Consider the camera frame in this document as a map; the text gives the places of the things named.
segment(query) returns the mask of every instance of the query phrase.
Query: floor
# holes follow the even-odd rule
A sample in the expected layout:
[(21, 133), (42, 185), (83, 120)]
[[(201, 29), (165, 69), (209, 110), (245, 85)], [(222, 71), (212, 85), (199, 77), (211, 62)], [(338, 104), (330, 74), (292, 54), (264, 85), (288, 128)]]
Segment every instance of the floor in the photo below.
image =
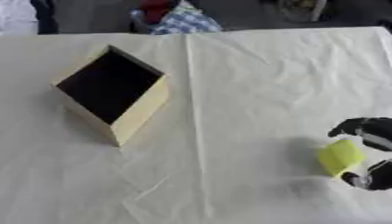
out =
[[(62, 33), (127, 32), (129, 11), (141, 0), (55, 0)], [(389, 0), (334, 0), (336, 13), (320, 23), (291, 23), (271, 0), (199, 0), (199, 7), (226, 30), (375, 25), (392, 15)]]

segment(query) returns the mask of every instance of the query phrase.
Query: yellow sponge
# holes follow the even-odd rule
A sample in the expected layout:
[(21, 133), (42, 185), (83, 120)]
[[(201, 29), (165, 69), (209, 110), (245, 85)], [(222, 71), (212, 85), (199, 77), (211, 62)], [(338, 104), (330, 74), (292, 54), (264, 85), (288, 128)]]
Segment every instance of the yellow sponge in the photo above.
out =
[(338, 178), (365, 159), (362, 151), (347, 139), (327, 145), (318, 153), (318, 161), (333, 177)]

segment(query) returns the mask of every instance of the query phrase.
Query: open box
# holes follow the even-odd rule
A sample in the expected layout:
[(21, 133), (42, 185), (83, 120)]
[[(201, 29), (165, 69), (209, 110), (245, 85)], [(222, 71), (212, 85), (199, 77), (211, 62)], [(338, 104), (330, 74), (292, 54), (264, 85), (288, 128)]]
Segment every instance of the open box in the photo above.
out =
[(166, 76), (109, 45), (53, 85), (66, 105), (123, 145), (167, 100)]

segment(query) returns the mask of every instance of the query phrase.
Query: robotic hand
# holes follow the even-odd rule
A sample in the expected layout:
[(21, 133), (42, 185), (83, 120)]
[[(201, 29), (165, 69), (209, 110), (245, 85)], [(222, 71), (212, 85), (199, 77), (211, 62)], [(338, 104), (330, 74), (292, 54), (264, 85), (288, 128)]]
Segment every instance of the robotic hand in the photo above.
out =
[[(390, 118), (354, 118), (348, 119), (332, 129), (329, 137), (348, 134), (362, 137), (362, 142), (380, 151), (392, 151), (392, 119)], [(383, 160), (367, 169), (367, 176), (362, 178), (346, 172), (343, 180), (351, 186), (370, 191), (392, 188), (392, 160)]]

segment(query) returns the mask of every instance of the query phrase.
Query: white cloth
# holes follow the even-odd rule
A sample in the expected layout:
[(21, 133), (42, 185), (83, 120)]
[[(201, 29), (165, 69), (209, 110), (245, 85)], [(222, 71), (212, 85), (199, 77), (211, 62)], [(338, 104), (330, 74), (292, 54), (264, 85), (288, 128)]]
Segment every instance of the white cloth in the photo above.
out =
[(37, 33), (36, 10), (30, 0), (0, 0), (0, 35)]
[[(121, 150), (49, 87), (111, 44), (170, 77)], [(391, 116), (382, 28), (0, 38), (0, 223), (391, 222), (392, 193), (323, 175), (327, 131)], [(363, 168), (388, 154), (366, 149)]]

